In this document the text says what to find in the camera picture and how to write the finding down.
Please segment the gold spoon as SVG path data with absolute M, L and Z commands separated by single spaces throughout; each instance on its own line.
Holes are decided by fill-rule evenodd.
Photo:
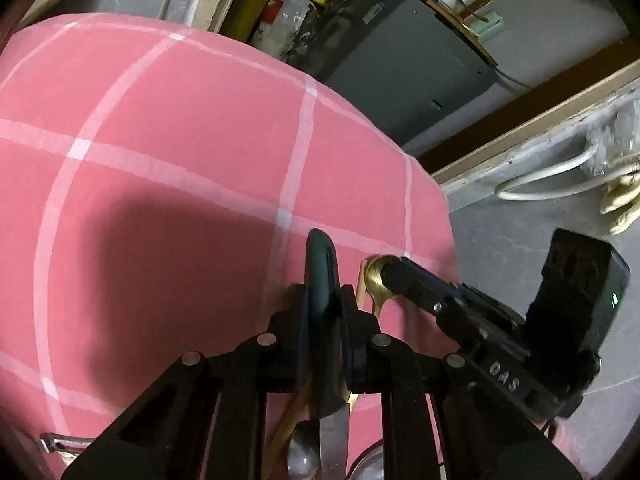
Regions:
M 384 284 L 382 271 L 388 264 L 398 260 L 399 258 L 393 255 L 377 255 L 366 259 L 363 271 L 364 288 L 372 299 L 372 314 L 377 318 L 381 315 L 386 301 L 397 298 L 397 295 Z

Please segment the white rubber gloves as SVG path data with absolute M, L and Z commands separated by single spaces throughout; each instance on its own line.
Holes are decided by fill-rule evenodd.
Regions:
M 600 214 L 612 214 L 617 217 L 608 226 L 608 234 L 622 234 L 634 222 L 639 220 L 639 159 L 630 163 L 630 171 L 611 181 L 605 189 Z

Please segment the dark grey cabinet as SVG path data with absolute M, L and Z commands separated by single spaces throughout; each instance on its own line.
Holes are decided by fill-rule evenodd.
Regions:
M 422 0 L 330 0 L 292 63 L 398 145 L 497 81 L 471 41 Z

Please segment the pink checked tablecloth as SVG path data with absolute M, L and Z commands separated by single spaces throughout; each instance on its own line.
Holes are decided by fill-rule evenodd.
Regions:
M 93 437 L 181 353 L 260 332 L 309 230 L 457 274 L 446 196 L 343 98 L 210 32 L 116 14 L 1 55 L 1 411 Z

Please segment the steel peeler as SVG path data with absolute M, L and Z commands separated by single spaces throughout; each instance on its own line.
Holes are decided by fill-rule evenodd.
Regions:
M 40 434 L 39 442 L 43 452 L 45 453 L 67 453 L 78 455 L 88 448 L 88 446 L 93 442 L 93 438 L 71 437 L 66 436 L 65 434 L 52 434 L 52 432 L 46 432 L 45 434 Z

